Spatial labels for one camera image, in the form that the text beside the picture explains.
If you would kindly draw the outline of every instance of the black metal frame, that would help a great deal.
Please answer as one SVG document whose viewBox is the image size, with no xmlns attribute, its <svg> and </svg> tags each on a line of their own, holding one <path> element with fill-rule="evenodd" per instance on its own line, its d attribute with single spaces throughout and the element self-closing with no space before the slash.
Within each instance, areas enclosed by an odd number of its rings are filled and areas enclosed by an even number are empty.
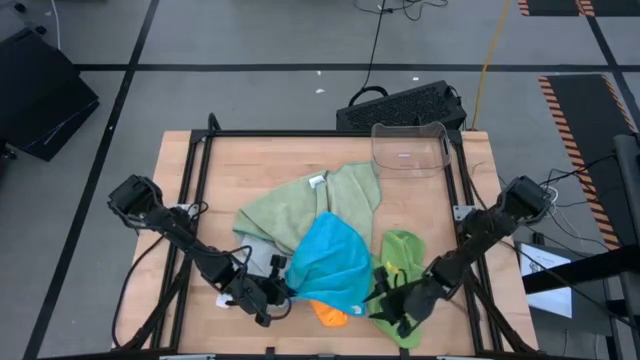
<svg viewBox="0 0 640 360">
<path fill-rule="evenodd" d="M 183 179 L 181 183 L 179 202 L 187 202 L 189 184 L 193 175 L 193 168 L 195 164 L 195 154 L 197 146 L 200 142 L 204 142 L 204 151 L 200 163 L 200 172 L 198 176 L 198 182 L 196 186 L 196 194 L 194 203 L 199 203 L 204 198 L 204 191 L 207 180 L 207 173 L 209 168 L 210 156 L 213 145 L 214 137 L 370 137 L 370 131 L 353 130 L 353 131 L 337 131 L 337 130 L 221 130 L 218 121 L 215 116 L 211 114 L 209 116 L 209 128 L 205 130 L 192 130 L 189 140 L 189 148 L 187 150 L 187 157 L 185 161 L 185 168 L 183 172 Z M 465 202 L 468 205 L 474 204 L 473 193 L 471 191 L 471 183 L 468 178 L 468 172 L 465 170 L 467 167 L 466 157 L 464 154 L 464 147 L 462 143 L 462 136 L 459 131 L 449 131 L 449 137 L 451 145 L 456 152 L 458 167 L 460 170 L 460 177 L 463 185 L 463 192 L 465 196 Z M 451 164 L 444 168 L 445 179 L 447 182 L 447 190 L 449 195 L 449 201 L 451 205 L 451 215 L 453 220 L 454 229 L 456 231 L 456 240 L 459 245 L 459 238 L 457 234 L 457 226 L 455 217 L 453 216 L 453 206 L 458 205 L 458 198 L 456 193 L 455 180 L 453 177 L 453 171 Z M 198 221 L 194 223 L 194 232 L 197 230 Z M 168 284 L 175 270 L 175 260 L 177 255 L 177 249 L 171 246 L 167 254 L 167 262 L 165 264 L 164 276 L 162 280 L 161 295 L 165 293 Z M 478 261 L 478 278 L 484 290 L 493 297 L 491 293 L 491 283 L 486 266 L 486 260 L 482 257 Z M 180 335 L 182 332 L 182 324 L 184 320 L 184 311 L 186 306 L 187 291 L 189 284 L 186 283 L 178 293 L 178 301 L 176 303 L 176 315 L 172 324 L 171 337 L 168 347 L 160 347 L 160 340 L 162 338 L 162 329 L 164 327 L 164 317 L 159 321 L 154 332 L 152 333 L 151 343 L 149 349 L 144 350 L 127 350 L 127 351 L 113 351 L 107 353 L 97 354 L 84 354 L 84 355 L 72 355 L 64 357 L 56 357 L 49 359 L 58 360 L 123 360 L 123 359 L 160 359 L 162 356 L 179 355 L 178 348 L 180 343 Z M 551 356 L 546 354 L 523 354 L 514 352 L 505 352 L 502 347 L 502 338 L 500 332 L 489 318 L 490 335 L 492 341 L 492 350 L 484 349 L 482 341 L 482 332 L 480 330 L 480 316 L 475 301 L 475 296 L 469 286 L 463 286 L 465 292 L 465 298 L 467 301 L 467 310 L 469 312 L 469 326 L 471 330 L 471 337 L 474 346 L 475 356 L 478 358 L 493 358 L 497 360 L 554 360 L 554 359 L 572 359 L 567 357 Z M 405 359 L 421 359 L 421 360 L 442 360 L 442 356 L 411 356 L 407 349 L 399 349 L 399 355 L 396 356 L 378 356 L 378 355 L 322 355 L 322 354 L 308 354 L 308 355 L 276 355 L 275 349 L 272 347 L 265 349 L 265 354 L 215 354 L 215 359 L 348 359 L 348 360 L 405 360 Z"/>
</svg>

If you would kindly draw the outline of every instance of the wooden table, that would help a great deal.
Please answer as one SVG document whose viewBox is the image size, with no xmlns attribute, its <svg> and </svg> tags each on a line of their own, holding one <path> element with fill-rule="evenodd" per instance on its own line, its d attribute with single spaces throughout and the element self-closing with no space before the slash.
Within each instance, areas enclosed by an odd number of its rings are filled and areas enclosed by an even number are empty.
<svg viewBox="0 0 640 360">
<path fill-rule="evenodd" d="M 189 132 L 167 132 L 162 141 L 153 180 L 162 188 L 164 203 L 175 204 L 180 189 Z M 469 173 L 479 194 L 491 206 L 500 192 L 491 146 L 484 132 L 463 133 Z M 370 161 L 369 138 L 345 137 L 219 137 L 214 138 L 198 238 L 220 249 L 237 247 L 231 231 L 238 208 L 266 194 L 277 185 L 314 171 L 337 170 L 354 161 Z M 202 146 L 196 155 L 199 164 Z M 453 172 L 459 201 L 463 203 L 458 164 Z M 195 193 L 197 170 L 192 177 L 190 200 Z M 378 254 L 382 234 L 388 229 L 405 229 L 426 244 L 425 265 L 437 255 L 456 247 L 453 220 L 444 174 L 431 178 L 382 179 L 382 203 L 375 213 L 372 252 Z M 143 233 L 135 256 L 155 239 Z M 131 277 L 124 299 L 117 333 L 128 340 L 146 319 L 158 300 L 168 242 L 162 243 L 141 262 Z M 512 249 L 496 245 L 486 254 L 495 303 L 506 319 L 532 347 L 537 342 L 522 285 L 518 261 Z M 188 300 L 180 341 L 184 353 L 263 354 L 273 346 L 278 354 L 396 355 L 398 346 L 366 318 L 350 317 L 344 328 L 324 327 L 307 302 L 296 302 L 286 319 L 269 328 L 254 323 L 253 316 L 238 308 L 215 305 L 217 292 L 191 273 Z M 463 291 L 454 297 L 466 308 Z M 486 349 L 491 349 L 486 314 L 481 309 L 481 327 Z M 163 344 L 173 309 L 167 313 Z M 473 355 L 466 311 L 439 301 L 431 317 L 421 326 L 420 347 L 411 355 Z"/>
</svg>

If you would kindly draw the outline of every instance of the floor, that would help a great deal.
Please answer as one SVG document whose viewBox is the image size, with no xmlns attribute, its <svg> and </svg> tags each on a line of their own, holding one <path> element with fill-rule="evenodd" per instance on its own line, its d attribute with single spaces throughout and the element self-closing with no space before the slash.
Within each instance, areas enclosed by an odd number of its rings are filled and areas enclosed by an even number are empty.
<svg viewBox="0 0 640 360">
<path fill-rule="evenodd" d="M 55 45 L 50 3 L 25 3 L 34 21 L 49 28 L 45 39 Z M 372 9 L 377 3 L 360 1 Z M 106 196 L 132 173 L 152 174 L 164 131 L 203 128 L 212 111 L 224 129 L 335 128 L 335 110 L 362 86 L 377 24 L 375 15 L 344 0 L 56 4 L 62 51 L 83 70 L 82 79 L 101 105 L 50 163 L 19 154 L 18 161 L 1 169 L 0 348 L 6 359 L 23 356 L 73 229 L 81 230 L 77 247 L 39 356 L 109 348 L 111 317 L 131 264 L 135 234 L 107 210 Z M 417 22 L 401 12 L 386 15 L 376 63 L 422 66 L 374 71 L 369 83 L 396 92 L 446 80 L 471 113 L 479 70 L 503 4 L 450 0 L 446 8 L 425 7 Z M 539 75 L 554 73 L 540 65 L 616 69 L 607 63 L 585 17 L 526 17 L 517 0 L 510 5 L 493 63 L 522 66 L 487 74 L 478 128 L 489 132 L 503 178 L 526 174 L 541 180 L 551 168 L 571 169 L 571 163 L 537 81 Z M 145 17 L 148 34 L 141 33 Z M 640 64 L 640 18 L 597 18 L 597 23 L 618 64 Z M 137 64 L 157 66 L 133 72 Z M 640 96 L 637 66 L 622 69 L 635 69 L 623 75 Z M 98 151 L 104 139 L 111 139 L 106 153 Z M 574 179 L 559 183 L 558 190 L 558 203 L 585 200 Z M 566 208 L 565 214 L 584 237 L 600 239 L 587 205 Z M 597 244 L 565 235 L 553 223 L 538 228 L 576 250 L 602 251 Z M 521 230 L 516 239 L 527 241 L 529 236 Z M 562 354 L 564 330 L 535 325 L 541 348 Z M 571 332 L 566 355 L 595 358 L 596 347 L 597 358 L 607 358 L 604 339 L 596 346 L 592 334 Z"/>
</svg>

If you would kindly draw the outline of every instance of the clear plastic container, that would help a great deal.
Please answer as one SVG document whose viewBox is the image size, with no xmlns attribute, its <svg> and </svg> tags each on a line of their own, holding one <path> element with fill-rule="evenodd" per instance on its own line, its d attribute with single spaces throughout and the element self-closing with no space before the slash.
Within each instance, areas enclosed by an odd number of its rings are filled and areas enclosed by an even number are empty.
<svg viewBox="0 0 640 360">
<path fill-rule="evenodd" d="M 431 177 L 451 163 L 451 147 L 444 125 L 371 128 L 373 167 L 379 178 Z"/>
</svg>

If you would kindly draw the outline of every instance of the lime green cloth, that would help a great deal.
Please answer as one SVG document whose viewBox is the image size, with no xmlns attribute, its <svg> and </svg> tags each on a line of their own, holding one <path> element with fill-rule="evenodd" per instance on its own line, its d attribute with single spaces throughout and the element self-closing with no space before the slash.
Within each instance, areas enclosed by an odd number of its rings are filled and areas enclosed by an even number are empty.
<svg viewBox="0 0 640 360">
<path fill-rule="evenodd" d="M 388 280 L 391 286 L 394 286 L 394 279 L 398 274 L 398 285 L 404 284 L 404 276 L 400 269 L 403 269 L 407 273 L 407 280 L 413 281 L 420 278 L 424 267 L 422 261 L 425 255 L 424 242 L 413 235 L 412 233 L 404 230 L 390 230 L 384 234 L 382 239 L 382 250 L 380 252 L 380 258 L 373 257 L 374 269 L 380 266 L 384 266 L 387 269 Z M 380 306 L 380 297 L 377 297 L 369 301 L 369 314 L 375 314 L 382 311 Z M 400 347 L 411 349 L 420 345 L 420 339 L 422 338 L 422 331 L 420 328 L 414 330 L 411 335 L 406 338 L 401 338 L 398 335 L 398 324 L 392 326 L 384 320 L 373 320 L 373 322 L 384 331 L 389 337 L 391 337 Z"/>
<path fill-rule="evenodd" d="M 325 182 L 309 184 L 322 175 Z M 281 185 L 238 211 L 233 231 L 274 242 L 293 254 L 318 215 L 329 211 L 351 225 L 371 245 L 373 213 L 380 204 L 378 179 L 371 163 L 352 163 L 330 173 L 319 171 Z"/>
</svg>

